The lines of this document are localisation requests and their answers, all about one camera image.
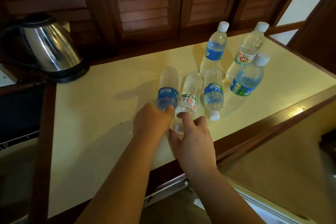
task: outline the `kettle handle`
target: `kettle handle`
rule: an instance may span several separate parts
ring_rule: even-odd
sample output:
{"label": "kettle handle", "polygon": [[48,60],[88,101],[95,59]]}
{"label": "kettle handle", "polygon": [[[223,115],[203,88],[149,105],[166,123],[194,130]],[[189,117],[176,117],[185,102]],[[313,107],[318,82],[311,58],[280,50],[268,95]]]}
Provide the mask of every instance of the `kettle handle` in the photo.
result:
{"label": "kettle handle", "polygon": [[[20,32],[22,42],[23,42],[25,48],[27,49],[27,51],[30,52],[31,57],[35,60],[35,62],[25,63],[25,62],[22,62],[22,61],[18,60],[15,57],[13,57],[12,55],[10,55],[10,51],[9,51],[10,41],[8,41],[8,40],[11,38],[11,33],[13,33],[16,30],[18,30]],[[6,56],[14,64],[29,67],[29,68],[32,68],[32,69],[40,69],[39,66],[37,65],[37,61],[34,57],[33,51],[31,50],[31,48],[28,44],[28,41],[27,41],[27,39],[24,36],[22,31],[23,31],[23,28],[19,24],[9,26],[9,27],[7,27],[7,28],[5,28],[1,31],[1,33],[0,33],[0,50],[1,50],[1,53],[4,56]]]}

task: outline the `countertop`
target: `countertop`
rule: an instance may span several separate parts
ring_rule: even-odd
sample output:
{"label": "countertop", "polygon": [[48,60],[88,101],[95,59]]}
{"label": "countertop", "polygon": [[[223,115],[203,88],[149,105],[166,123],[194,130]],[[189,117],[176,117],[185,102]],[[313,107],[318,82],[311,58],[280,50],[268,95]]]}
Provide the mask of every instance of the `countertop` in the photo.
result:
{"label": "countertop", "polygon": [[[246,35],[229,37],[220,62],[223,74]],[[57,85],[48,218],[94,196],[130,141],[135,114],[145,103],[156,103],[161,71],[166,66],[178,70],[181,92],[187,74],[199,69],[206,44],[96,65],[84,77]],[[260,51],[270,56],[263,81],[240,109],[208,120],[214,141],[336,85],[336,79],[267,38]],[[196,116],[201,115],[199,104]],[[173,160],[164,136],[152,169]]]}

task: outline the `plastic bottle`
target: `plastic bottle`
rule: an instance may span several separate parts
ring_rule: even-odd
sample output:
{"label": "plastic bottle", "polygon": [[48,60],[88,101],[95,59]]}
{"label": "plastic bottle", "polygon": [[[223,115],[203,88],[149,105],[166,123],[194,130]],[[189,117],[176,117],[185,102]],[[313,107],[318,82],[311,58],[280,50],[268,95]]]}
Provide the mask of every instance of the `plastic bottle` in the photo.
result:
{"label": "plastic bottle", "polygon": [[201,75],[204,75],[208,69],[218,67],[218,62],[221,60],[226,43],[228,42],[228,37],[226,35],[228,28],[229,23],[221,21],[218,25],[217,31],[210,37],[203,61],[201,63],[201,68],[199,69]]}
{"label": "plastic bottle", "polygon": [[258,53],[264,43],[264,33],[268,29],[268,23],[259,21],[257,26],[244,40],[239,48],[233,63],[226,72],[226,77],[230,82],[233,81],[236,73],[242,66],[249,64]]}
{"label": "plastic bottle", "polygon": [[174,67],[166,67],[160,76],[159,91],[157,93],[157,107],[164,111],[169,105],[177,106],[179,98],[179,74]]}
{"label": "plastic bottle", "polygon": [[264,66],[269,61],[265,54],[257,54],[252,63],[243,66],[234,78],[229,92],[225,95],[225,109],[237,110],[246,97],[259,85],[264,76]]}
{"label": "plastic bottle", "polygon": [[187,112],[194,119],[202,84],[202,77],[197,71],[190,73],[185,79],[182,94],[175,110],[175,124],[173,124],[174,130],[179,134],[184,133],[184,127],[182,120],[177,118],[176,115],[180,112]]}
{"label": "plastic bottle", "polygon": [[210,112],[210,120],[219,120],[223,107],[224,95],[222,73],[219,69],[210,69],[204,74],[204,105]]}

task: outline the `kettle lid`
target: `kettle lid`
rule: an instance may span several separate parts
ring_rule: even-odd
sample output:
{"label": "kettle lid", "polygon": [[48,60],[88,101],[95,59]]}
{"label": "kettle lid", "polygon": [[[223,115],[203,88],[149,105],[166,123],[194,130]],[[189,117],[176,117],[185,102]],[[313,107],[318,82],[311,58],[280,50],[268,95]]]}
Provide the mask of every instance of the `kettle lid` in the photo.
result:
{"label": "kettle lid", "polygon": [[38,13],[29,14],[22,20],[22,26],[25,28],[37,28],[51,25],[56,22],[56,18],[50,14]]}

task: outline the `stainless steel kettle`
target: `stainless steel kettle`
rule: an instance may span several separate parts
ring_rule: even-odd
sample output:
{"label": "stainless steel kettle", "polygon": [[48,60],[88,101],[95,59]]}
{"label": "stainless steel kettle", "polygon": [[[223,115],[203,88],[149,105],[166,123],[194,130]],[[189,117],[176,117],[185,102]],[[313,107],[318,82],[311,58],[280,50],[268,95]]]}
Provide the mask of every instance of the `stainless steel kettle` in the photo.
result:
{"label": "stainless steel kettle", "polygon": [[[17,57],[18,45],[28,51],[30,61]],[[69,32],[55,17],[45,13],[27,15],[19,24],[4,29],[0,34],[0,48],[14,63],[40,69],[54,82],[73,81],[89,69],[78,55]]]}

